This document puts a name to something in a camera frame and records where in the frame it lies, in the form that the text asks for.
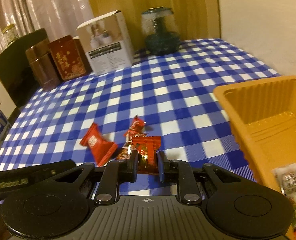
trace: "yellow lid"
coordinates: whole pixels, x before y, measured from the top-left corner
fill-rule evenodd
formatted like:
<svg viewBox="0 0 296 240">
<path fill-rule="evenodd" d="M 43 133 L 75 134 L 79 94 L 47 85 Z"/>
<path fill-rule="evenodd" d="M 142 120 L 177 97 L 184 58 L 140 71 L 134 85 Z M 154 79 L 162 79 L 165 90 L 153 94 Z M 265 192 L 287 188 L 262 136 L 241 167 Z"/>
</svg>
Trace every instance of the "yellow lid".
<svg viewBox="0 0 296 240">
<path fill-rule="evenodd" d="M 5 29 L 3 29 L 2 33 L 4 34 L 5 32 L 7 32 L 8 30 L 10 30 L 14 27 L 15 27 L 15 24 L 12 23 L 12 24 L 8 25 Z"/>
</svg>

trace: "curtain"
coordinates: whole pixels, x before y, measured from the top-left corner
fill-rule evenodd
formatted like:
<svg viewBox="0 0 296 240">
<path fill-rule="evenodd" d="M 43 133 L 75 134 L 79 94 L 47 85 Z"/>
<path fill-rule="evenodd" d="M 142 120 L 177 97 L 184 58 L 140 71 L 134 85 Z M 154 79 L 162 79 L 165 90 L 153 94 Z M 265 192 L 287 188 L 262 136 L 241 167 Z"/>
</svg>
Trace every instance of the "curtain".
<svg viewBox="0 0 296 240">
<path fill-rule="evenodd" d="M 88 0 L 0 0 L 0 53 L 7 47 L 2 30 L 15 24 L 19 36 L 45 28 L 50 41 L 76 36 L 76 28 L 93 18 Z"/>
</svg>

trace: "orange plastic basket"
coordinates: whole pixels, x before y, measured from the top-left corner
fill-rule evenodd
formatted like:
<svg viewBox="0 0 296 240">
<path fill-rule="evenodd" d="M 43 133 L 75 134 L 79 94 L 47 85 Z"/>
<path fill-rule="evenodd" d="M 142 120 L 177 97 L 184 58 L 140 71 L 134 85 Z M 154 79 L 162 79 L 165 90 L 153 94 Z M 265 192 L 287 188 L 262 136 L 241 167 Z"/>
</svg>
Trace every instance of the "orange plastic basket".
<svg viewBox="0 0 296 240">
<path fill-rule="evenodd" d="M 214 94 L 256 181 L 280 191 L 272 170 L 296 163 L 296 76 L 219 86 Z"/>
</svg>

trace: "table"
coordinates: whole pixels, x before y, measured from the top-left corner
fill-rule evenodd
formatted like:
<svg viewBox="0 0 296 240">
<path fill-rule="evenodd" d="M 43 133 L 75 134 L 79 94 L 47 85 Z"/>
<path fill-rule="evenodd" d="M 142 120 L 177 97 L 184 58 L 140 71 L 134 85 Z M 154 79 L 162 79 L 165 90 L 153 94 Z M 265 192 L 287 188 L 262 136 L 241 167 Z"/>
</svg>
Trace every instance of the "table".
<svg viewBox="0 0 296 240">
<path fill-rule="evenodd" d="M 141 51 L 135 65 L 102 76 L 93 73 L 39 89 L 11 128 L 0 150 L 0 171 L 72 159 L 94 162 L 79 142 L 93 122 L 120 147 L 133 117 L 149 136 L 161 135 L 168 159 L 192 167 L 211 162 L 252 179 L 231 134 L 228 117 L 213 95 L 218 85 L 279 76 L 252 55 L 221 39 L 191 40 L 166 56 Z M 175 194 L 176 186 L 138 174 L 120 194 Z"/>
</svg>

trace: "white logo on red wrapper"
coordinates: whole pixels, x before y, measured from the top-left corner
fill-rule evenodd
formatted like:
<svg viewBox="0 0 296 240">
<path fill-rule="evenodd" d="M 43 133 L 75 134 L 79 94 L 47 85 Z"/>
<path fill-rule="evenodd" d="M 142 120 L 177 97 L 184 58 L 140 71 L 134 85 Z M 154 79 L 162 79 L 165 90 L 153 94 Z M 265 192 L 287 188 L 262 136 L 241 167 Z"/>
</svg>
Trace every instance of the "white logo on red wrapper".
<svg viewBox="0 0 296 240">
<path fill-rule="evenodd" d="M 93 147 L 97 141 L 98 139 L 96 138 L 96 136 L 93 135 L 88 139 L 88 144 L 90 147 Z"/>
</svg>

